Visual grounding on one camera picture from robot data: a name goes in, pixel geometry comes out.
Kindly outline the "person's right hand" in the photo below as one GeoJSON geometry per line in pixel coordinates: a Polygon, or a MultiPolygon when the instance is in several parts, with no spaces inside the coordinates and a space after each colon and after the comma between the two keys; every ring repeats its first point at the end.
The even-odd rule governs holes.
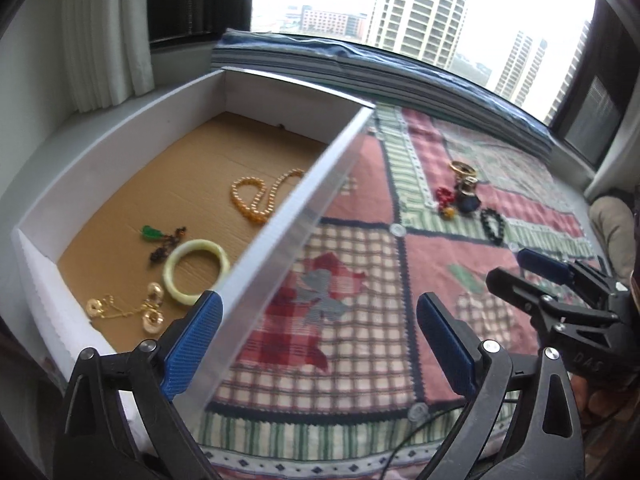
{"type": "Polygon", "coordinates": [[[581,341],[572,357],[574,391],[582,421],[588,427],[620,416],[634,402],[639,389],[639,308],[634,283],[593,266],[577,263],[572,281],[574,292],[588,307],[612,315],[605,322],[578,323],[581,341]]]}

